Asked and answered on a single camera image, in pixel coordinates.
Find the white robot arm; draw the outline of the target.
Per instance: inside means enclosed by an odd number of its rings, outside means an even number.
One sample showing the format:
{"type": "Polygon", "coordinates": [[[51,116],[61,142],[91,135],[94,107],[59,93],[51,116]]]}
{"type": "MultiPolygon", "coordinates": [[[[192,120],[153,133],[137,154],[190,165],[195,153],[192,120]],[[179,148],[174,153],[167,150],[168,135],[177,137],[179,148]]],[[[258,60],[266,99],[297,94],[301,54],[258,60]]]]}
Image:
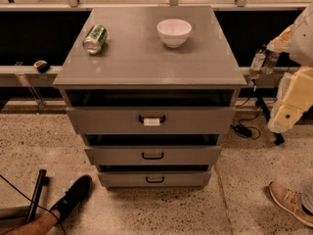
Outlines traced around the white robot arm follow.
{"type": "Polygon", "coordinates": [[[313,3],[310,3],[280,35],[271,40],[267,49],[288,53],[300,64],[295,73],[285,72],[280,81],[277,102],[268,121],[275,133],[286,132],[313,106],[313,3]]]}

